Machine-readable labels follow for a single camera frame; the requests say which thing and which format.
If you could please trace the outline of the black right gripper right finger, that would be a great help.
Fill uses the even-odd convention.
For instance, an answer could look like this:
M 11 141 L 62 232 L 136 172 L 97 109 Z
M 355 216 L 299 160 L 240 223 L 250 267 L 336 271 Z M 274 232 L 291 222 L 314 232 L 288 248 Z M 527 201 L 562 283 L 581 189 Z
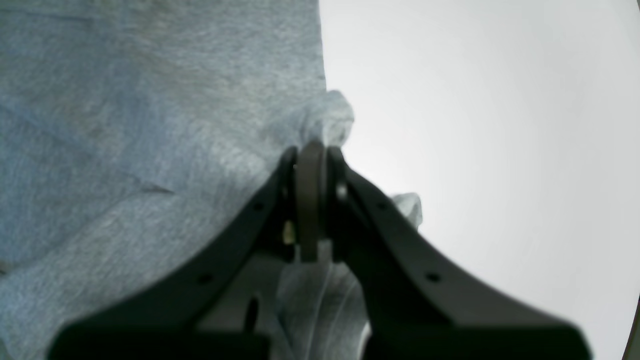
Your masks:
M 326 152 L 326 231 L 361 285 L 366 360 L 589 360 L 569 321 L 515 300 L 425 240 L 388 196 Z

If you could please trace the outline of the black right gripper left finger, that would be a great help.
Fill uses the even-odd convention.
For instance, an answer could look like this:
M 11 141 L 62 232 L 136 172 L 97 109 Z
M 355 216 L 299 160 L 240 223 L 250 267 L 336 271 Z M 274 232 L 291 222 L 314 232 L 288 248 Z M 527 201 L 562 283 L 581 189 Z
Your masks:
M 326 147 L 286 150 L 201 253 L 158 283 L 66 326 L 50 360 L 286 360 L 276 295 L 294 260 L 318 259 Z

